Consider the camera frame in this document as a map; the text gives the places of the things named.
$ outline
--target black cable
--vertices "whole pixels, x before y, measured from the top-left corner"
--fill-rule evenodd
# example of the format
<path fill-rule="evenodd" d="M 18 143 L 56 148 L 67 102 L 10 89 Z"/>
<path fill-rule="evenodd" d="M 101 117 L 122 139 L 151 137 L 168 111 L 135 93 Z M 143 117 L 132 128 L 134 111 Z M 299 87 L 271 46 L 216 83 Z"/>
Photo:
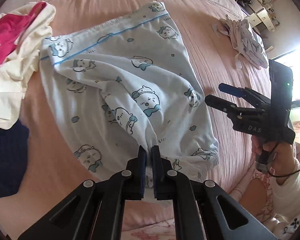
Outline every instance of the black cable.
<path fill-rule="evenodd" d="M 273 149 L 269 152 L 269 156 L 271 155 L 271 153 L 273 153 L 273 151 L 276 149 L 276 147 L 279 145 L 279 143 L 276 143 L 275 146 L 273 147 Z M 286 174 L 286 175 L 273 175 L 269 170 L 268 173 L 271 177 L 275 177 L 275 178 L 285 178 L 285 177 L 289 177 L 293 174 L 296 174 L 297 172 L 299 172 L 300 170 L 294 171 L 292 173 Z"/>

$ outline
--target white sleeve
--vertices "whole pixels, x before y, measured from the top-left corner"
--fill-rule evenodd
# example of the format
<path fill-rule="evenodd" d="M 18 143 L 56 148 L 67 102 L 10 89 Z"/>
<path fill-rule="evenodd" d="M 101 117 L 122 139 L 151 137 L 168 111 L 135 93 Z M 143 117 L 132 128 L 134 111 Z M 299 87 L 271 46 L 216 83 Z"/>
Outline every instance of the white sleeve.
<path fill-rule="evenodd" d="M 294 171 L 300 169 L 300 163 L 295 159 Z M 279 186 L 276 178 L 270 179 L 273 189 L 274 212 L 286 221 L 292 221 L 300 216 L 300 172 L 291 175 L 283 185 Z"/>

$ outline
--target cartoon character print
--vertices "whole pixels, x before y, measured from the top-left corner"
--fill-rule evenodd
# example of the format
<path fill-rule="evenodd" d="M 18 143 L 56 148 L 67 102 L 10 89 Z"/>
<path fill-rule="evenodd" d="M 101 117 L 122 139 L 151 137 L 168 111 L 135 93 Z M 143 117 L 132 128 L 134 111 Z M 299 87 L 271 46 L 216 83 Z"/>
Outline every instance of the cartoon character print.
<path fill-rule="evenodd" d="M 148 175 L 145 176 L 145 187 L 153 188 L 153 179 L 149 178 Z"/>
<path fill-rule="evenodd" d="M 147 117 L 161 110 L 159 97 L 150 87 L 142 86 L 139 90 L 134 91 L 131 96 Z"/>
<path fill-rule="evenodd" d="M 197 156 L 201 157 L 204 160 L 208 160 L 211 157 L 212 152 L 207 151 L 206 149 L 198 148 L 196 152 L 194 152 L 191 156 Z"/>
<path fill-rule="evenodd" d="M 154 2 L 154 3 L 150 4 L 149 8 L 153 12 L 162 12 L 165 10 L 163 4 L 160 2 Z"/>
<path fill-rule="evenodd" d="M 74 116 L 74 117 L 71 118 L 71 122 L 72 122 L 72 123 L 78 122 L 79 119 L 80 119 L 80 117 Z"/>
<path fill-rule="evenodd" d="M 186 97 L 189 99 L 189 106 L 190 107 L 197 107 L 200 101 L 200 96 L 195 93 L 192 86 L 189 86 L 187 92 L 184 93 Z"/>
<path fill-rule="evenodd" d="M 113 115 L 113 113 L 107 103 L 105 103 L 103 106 L 101 106 L 101 108 L 103 109 L 103 111 L 105 111 L 105 115 L 106 115 L 109 123 L 117 122 L 117 119 Z"/>
<path fill-rule="evenodd" d="M 83 164 L 85 164 L 86 167 L 89 165 L 87 168 L 88 171 L 96 172 L 98 166 L 102 165 L 100 151 L 89 144 L 82 145 L 79 150 L 74 152 L 74 156 L 77 157 L 77 159 L 84 157 L 85 160 Z"/>
<path fill-rule="evenodd" d="M 60 40 L 49 46 L 53 56 L 64 57 L 73 47 L 70 39 Z"/>
<path fill-rule="evenodd" d="M 87 69 L 93 69 L 95 67 L 96 64 L 94 60 L 75 59 L 71 68 L 76 72 L 85 72 Z"/>
<path fill-rule="evenodd" d="M 56 37 L 47 37 L 45 38 L 46 40 L 50 40 L 50 41 L 57 41 L 57 40 L 60 40 L 61 39 L 61 36 L 56 36 Z"/>
<path fill-rule="evenodd" d="M 133 56 L 129 59 L 131 59 L 131 63 L 134 67 L 140 68 L 143 71 L 145 71 L 147 67 L 153 64 L 153 61 L 147 57 Z"/>
<path fill-rule="evenodd" d="M 83 93 L 87 88 L 87 85 L 81 84 L 70 78 L 67 79 L 66 84 L 67 84 L 67 90 L 72 91 L 74 93 Z"/>
<path fill-rule="evenodd" d="M 113 35 L 113 33 L 108 33 L 108 34 L 106 34 L 105 36 L 100 37 L 100 38 L 97 40 L 97 43 L 106 41 L 106 40 L 109 39 L 112 35 Z"/>
<path fill-rule="evenodd" d="M 92 171 L 94 173 L 97 172 L 97 168 L 101 165 L 101 160 L 95 161 L 95 163 L 91 164 L 88 168 L 88 171 Z"/>
<path fill-rule="evenodd" d="M 173 164 L 172 164 L 172 169 L 175 171 L 180 171 L 182 169 L 182 167 L 179 165 L 180 160 L 179 159 L 175 159 Z"/>
<path fill-rule="evenodd" d="M 299 225 L 299 221 L 297 218 L 295 218 L 293 220 L 293 222 L 289 225 L 289 226 L 286 226 L 284 229 L 283 229 L 283 234 L 290 234 L 290 235 L 293 235 L 294 232 L 297 230 L 298 228 L 298 225 Z"/>
<path fill-rule="evenodd" d="M 160 27 L 160 30 L 157 31 L 157 33 L 159 33 L 159 35 L 165 39 L 168 38 L 177 40 L 179 36 L 179 34 L 174 29 L 168 26 Z"/>
<path fill-rule="evenodd" d="M 113 112 L 118 124 L 129 134 L 133 134 L 132 128 L 138 119 L 133 114 L 129 114 L 129 112 L 122 107 L 117 107 Z"/>

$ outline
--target folded clothes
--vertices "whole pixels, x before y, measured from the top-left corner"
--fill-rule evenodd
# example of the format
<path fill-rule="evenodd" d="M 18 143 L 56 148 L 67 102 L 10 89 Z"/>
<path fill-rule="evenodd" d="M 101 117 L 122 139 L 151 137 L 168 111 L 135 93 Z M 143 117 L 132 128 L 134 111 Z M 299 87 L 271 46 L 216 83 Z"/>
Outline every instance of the folded clothes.
<path fill-rule="evenodd" d="M 234 57 L 237 68 L 242 65 L 238 58 L 242 54 L 256 68 L 267 68 L 268 57 L 261 37 L 256 34 L 247 19 L 232 21 L 228 15 L 226 19 L 220 19 L 218 24 L 212 26 L 216 35 L 218 32 L 230 37 L 232 47 L 239 53 Z"/>
<path fill-rule="evenodd" d="M 153 198 L 150 153 L 204 181 L 218 164 L 203 90 L 164 4 L 42 42 L 40 72 L 56 123 L 74 155 L 100 180 L 147 151 L 146 201 Z"/>
<path fill-rule="evenodd" d="M 38 70 L 41 41 L 52 35 L 49 24 L 55 13 L 54 6 L 40 2 L 0 14 L 0 64 L 4 61 L 0 65 L 2 129 L 11 128 L 19 118 L 28 81 Z"/>
<path fill-rule="evenodd" d="M 29 130 L 19 120 L 0 129 L 0 197 L 18 192 L 28 163 Z"/>

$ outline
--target pink bedsheet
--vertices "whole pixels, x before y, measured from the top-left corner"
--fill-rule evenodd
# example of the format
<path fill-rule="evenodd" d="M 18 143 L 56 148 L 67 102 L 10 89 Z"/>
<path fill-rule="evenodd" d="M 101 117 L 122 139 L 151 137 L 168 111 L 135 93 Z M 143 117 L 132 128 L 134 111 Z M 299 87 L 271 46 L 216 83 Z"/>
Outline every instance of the pink bedsheet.
<path fill-rule="evenodd" d="M 52 23 L 54 35 L 68 34 L 125 15 L 152 0 L 53 0 L 57 8 Z M 228 13 L 207 0 L 163 1 L 176 22 L 204 93 L 217 95 L 239 106 L 241 99 L 218 91 L 221 82 L 250 87 L 270 96 L 268 71 L 257 70 L 242 58 L 235 68 L 230 40 L 218 38 L 211 26 Z M 214 134 L 219 141 L 220 164 L 208 177 L 229 192 L 246 173 L 251 159 L 250 136 L 232 130 L 225 113 L 209 109 Z M 22 103 L 21 121 L 30 129 L 29 163 L 19 192 L 0 199 L 0 224 L 12 239 L 61 201 L 83 180 L 93 176 L 76 160 L 62 138 L 43 91 L 40 73 L 35 73 Z M 123 229 L 129 230 L 173 218 L 172 208 L 157 204 L 127 202 Z"/>

